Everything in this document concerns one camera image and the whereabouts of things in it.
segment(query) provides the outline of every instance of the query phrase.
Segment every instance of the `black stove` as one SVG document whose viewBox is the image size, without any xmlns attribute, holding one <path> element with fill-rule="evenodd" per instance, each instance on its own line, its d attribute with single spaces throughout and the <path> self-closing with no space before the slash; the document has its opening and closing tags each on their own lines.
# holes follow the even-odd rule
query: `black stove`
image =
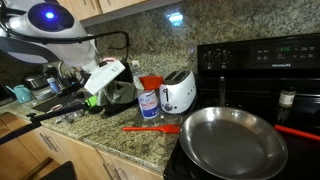
<svg viewBox="0 0 320 180">
<path fill-rule="evenodd" d="M 320 34 L 198 46 L 195 109 L 220 106 L 219 78 L 225 77 L 229 107 L 320 136 Z M 279 106 L 281 89 L 294 84 L 291 108 Z M 288 146 L 284 169 L 271 179 L 319 179 L 320 141 L 282 133 Z M 179 141 L 164 179 L 220 179 L 198 167 Z"/>
</svg>

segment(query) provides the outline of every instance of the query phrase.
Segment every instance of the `food can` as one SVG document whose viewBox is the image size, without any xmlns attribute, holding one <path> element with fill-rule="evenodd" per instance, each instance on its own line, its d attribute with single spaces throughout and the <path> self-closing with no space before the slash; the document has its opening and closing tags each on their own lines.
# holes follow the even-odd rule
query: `food can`
<svg viewBox="0 0 320 180">
<path fill-rule="evenodd" d="M 152 119 L 159 115 L 159 101 L 154 90 L 142 93 L 138 100 L 142 116 L 145 119 Z"/>
</svg>

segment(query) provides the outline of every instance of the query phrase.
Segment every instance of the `red spatula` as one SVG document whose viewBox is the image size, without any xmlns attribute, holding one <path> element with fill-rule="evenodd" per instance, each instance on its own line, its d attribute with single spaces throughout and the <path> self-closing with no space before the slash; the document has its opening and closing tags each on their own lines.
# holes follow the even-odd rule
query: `red spatula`
<svg viewBox="0 0 320 180">
<path fill-rule="evenodd" d="M 179 124 L 166 124 L 157 127 L 123 127 L 124 131 L 161 131 L 168 134 L 179 134 Z"/>
</svg>

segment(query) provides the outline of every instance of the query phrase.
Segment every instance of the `granite backsplash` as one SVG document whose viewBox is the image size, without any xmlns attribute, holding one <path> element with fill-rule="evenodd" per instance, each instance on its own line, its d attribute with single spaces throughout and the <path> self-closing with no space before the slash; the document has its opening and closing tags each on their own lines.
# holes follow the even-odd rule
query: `granite backsplash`
<svg viewBox="0 0 320 180">
<path fill-rule="evenodd" d="M 139 60 L 145 73 L 165 75 L 177 69 L 196 70 L 199 44 L 320 32 L 319 8 L 316 0 L 184 0 L 86 30 L 128 32 L 128 60 Z M 167 15 L 177 12 L 183 23 L 174 27 Z M 98 50 L 121 46 L 122 39 L 104 37 L 98 40 Z M 106 52 L 104 56 L 124 56 L 122 51 Z"/>
</svg>

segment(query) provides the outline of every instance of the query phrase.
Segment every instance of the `kitchen counter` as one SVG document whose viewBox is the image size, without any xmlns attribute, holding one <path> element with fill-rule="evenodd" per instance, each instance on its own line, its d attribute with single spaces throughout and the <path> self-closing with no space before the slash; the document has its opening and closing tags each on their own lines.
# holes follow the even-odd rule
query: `kitchen counter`
<svg viewBox="0 0 320 180">
<path fill-rule="evenodd" d="M 10 112 L 28 119 L 25 115 L 41 112 L 31 109 L 31 102 L 19 104 L 14 101 L 0 107 L 0 114 Z M 138 105 L 122 113 L 105 117 L 103 112 L 91 115 L 88 112 L 77 117 L 73 124 L 66 121 L 55 124 L 56 118 L 42 121 L 46 128 L 72 137 L 90 145 L 95 145 L 106 152 L 133 161 L 148 169 L 162 174 L 170 154 L 178 140 L 177 134 L 164 134 L 158 131 L 122 131 L 124 126 L 157 126 L 182 122 L 182 116 L 160 115 L 152 120 L 144 120 Z"/>
</svg>

